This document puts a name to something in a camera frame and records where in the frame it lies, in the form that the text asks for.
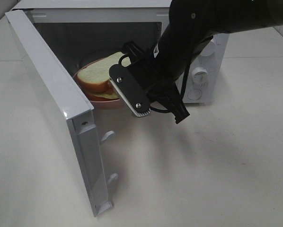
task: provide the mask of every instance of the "white microwave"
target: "white microwave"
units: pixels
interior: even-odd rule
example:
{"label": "white microwave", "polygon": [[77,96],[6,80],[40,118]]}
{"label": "white microwave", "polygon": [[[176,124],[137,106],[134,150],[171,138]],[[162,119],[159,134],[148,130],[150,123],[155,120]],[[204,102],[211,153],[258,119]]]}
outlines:
{"label": "white microwave", "polygon": [[[171,0],[22,0],[6,13],[31,85],[94,216],[112,207],[94,107],[73,81],[85,63],[130,40],[150,48],[168,25]],[[185,103],[212,97],[229,35],[216,35],[192,63]]]}

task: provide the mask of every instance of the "white floor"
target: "white floor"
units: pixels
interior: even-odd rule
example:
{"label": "white floor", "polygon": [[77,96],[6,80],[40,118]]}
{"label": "white floor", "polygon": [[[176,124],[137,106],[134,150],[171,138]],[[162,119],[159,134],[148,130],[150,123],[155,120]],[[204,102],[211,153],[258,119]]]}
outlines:
{"label": "white floor", "polygon": [[211,106],[191,116],[96,111],[115,207],[98,218],[36,105],[0,21],[0,227],[283,227],[283,38],[230,36]]}

